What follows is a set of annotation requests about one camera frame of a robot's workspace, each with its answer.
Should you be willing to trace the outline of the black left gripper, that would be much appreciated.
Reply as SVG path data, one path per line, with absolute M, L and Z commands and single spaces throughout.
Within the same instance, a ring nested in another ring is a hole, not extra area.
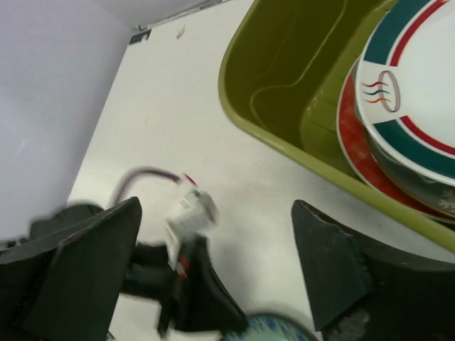
M 166 337 L 170 329 L 185 333 L 218 331 L 223 335 L 247 329 L 246 315 L 216 274 L 208 239 L 202 236 L 180 245 L 173 266 L 167 246 L 137 245 L 122 292 L 159 303 L 159 337 Z

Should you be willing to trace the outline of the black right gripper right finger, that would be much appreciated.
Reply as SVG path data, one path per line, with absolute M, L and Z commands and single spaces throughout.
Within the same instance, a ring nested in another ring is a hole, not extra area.
M 291 208 L 314 327 L 325 340 L 453 340 L 454 265 L 394 248 L 303 200 Z

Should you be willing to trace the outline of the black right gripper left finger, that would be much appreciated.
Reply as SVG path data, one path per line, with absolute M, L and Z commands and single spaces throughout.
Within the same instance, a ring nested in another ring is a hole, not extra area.
M 105 340 L 141 223 L 131 197 L 1 252 L 2 340 Z

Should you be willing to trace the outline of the small blue patterned dish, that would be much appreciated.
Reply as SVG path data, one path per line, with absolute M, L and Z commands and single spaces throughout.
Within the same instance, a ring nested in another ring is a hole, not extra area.
M 221 341 L 314 341 L 317 337 L 303 325 L 276 313 L 255 313 L 247 316 L 247 329 L 230 332 Z

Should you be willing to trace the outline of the red teal floral plate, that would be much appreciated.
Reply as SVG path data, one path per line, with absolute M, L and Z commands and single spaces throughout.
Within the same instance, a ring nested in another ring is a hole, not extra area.
M 354 81 L 357 62 L 354 62 L 343 82 L 338 98 L 336 131 L 341 150 L 355 174 L 372 189 L 418 211 L 429 219 L 453 224 L 454 218 L 437 212 L 409 196 L 397 187 L 374 159 L 362 124 L 355 115 Z

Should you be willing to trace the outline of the white green rimmed plate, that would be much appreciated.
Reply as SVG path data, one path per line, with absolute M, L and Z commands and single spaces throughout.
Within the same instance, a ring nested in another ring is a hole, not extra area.
M 396 161 L 454 184 L 454 2 L 398 1 L 365 44 L 361 119 Z

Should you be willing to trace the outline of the grey deer plate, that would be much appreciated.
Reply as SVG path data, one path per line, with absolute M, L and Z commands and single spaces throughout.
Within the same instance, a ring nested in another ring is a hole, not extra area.
M 398 188 L 427 207 L 454 216 L 454 186 L 425 178 L 406 168 L 374 142 L 372 137 L 367 136 L 366 139 L 379 167 Z

